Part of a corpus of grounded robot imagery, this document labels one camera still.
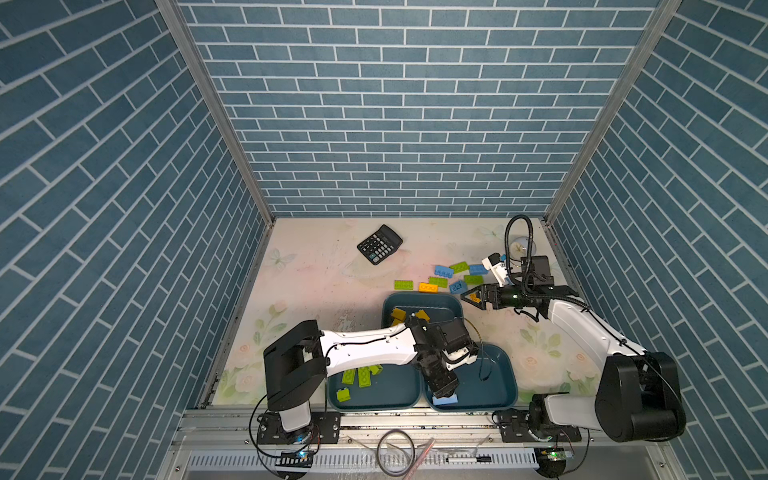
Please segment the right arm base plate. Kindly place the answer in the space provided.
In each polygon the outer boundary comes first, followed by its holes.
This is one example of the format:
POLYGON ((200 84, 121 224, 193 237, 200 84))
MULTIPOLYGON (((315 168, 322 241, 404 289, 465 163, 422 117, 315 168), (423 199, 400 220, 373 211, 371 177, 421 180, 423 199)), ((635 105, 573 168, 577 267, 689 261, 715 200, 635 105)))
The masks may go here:
POLYGON ((531 418, 527 410, 506 409, 491 415, 504 443, 565 442, 577 443, 582 440, 581 431, 573 426, 546 423, 537 416, 531 418))

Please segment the blue sloped lego brick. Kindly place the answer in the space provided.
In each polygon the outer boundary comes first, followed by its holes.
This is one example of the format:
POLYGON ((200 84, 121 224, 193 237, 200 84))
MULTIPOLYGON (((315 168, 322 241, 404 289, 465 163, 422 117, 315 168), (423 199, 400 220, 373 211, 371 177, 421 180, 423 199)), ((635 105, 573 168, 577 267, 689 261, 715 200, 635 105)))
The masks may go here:
POLYGON ((467 283, 464 280, 457 280, 449 285, 449 291, 453 295, 461 295, 469 290, 467 283))

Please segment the blue lego brick top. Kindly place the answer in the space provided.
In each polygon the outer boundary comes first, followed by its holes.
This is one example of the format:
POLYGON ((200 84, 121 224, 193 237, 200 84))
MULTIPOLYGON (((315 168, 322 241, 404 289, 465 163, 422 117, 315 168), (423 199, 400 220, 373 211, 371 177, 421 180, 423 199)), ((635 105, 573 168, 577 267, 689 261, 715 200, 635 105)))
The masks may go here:
POLYGON ((453 394, 448 397, 433 397, 432 403, 435 406, 443 406, 443 405, 453 405, 458 402, 458 396, 456 394, 453 394))

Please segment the green lego plate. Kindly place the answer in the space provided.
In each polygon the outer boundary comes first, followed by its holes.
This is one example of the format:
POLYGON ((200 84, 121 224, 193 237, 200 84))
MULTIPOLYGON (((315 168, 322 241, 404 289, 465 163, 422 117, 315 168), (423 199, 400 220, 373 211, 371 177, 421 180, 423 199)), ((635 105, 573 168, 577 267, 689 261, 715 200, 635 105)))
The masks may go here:
POLYGON ((345 370, 342 374, 341 383, 343 385, 353 385, 355 382, 356 374, 357 374, 356 369, 345 370))
POLYGON ((469 266, 469 264, 466 261, 455 263, 455 264, 451 265, 450 268, 453 270, 453 272, 455 274, 459 274, 461 272, 465 272, 465 271, 469 271, 470 270, 470 266, 469 266))

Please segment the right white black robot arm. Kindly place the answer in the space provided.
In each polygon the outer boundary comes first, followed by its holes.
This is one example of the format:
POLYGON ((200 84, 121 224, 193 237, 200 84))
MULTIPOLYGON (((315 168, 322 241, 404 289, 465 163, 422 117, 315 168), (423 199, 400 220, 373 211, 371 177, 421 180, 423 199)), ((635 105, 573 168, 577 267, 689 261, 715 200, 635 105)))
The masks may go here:
POLYGON ((601 370, 592 396, 535 395, 528 414, 533 433, 578 427, 601 431, 618 443, 665 442, 684 433, 687 416, 678 369, 669 355, 629 340, 595 314, 573 288, 556 284, 543 255, 522 258, 518 272, 498 253, 483 259, 482 266, 494 282, 468 290, 462 301, 481 310, 511 308, 548 320, 601 370))

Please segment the small yellow lego brick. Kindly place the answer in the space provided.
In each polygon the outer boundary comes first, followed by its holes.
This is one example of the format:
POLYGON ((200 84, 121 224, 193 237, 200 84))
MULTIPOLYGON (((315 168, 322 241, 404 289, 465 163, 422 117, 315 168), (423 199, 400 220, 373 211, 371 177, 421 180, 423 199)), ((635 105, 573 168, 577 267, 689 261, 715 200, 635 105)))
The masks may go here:
POLYGON ((424 310, 419 310, 416 313, 414 313, 414 316, 418 319, 424 320, 426 322, 430 321, 429 315, 424 310))

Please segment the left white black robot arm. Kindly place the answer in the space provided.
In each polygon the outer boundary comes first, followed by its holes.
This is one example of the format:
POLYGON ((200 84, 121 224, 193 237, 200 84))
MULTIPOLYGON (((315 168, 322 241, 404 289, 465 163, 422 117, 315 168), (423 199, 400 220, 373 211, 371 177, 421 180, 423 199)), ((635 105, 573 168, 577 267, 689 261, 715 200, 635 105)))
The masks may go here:
POLYGON ((280 443, 293 443, 297 432, 314 426, 310 400, 327 378, 374 365, 412 365, 435 397, 449 397, 459 385, 455 370, 474 363, 479 352, 461 318, 433 323, 411 315, 395 326, 358 332, 322 330, 305 320, 263 351, 261 418, 280 443))

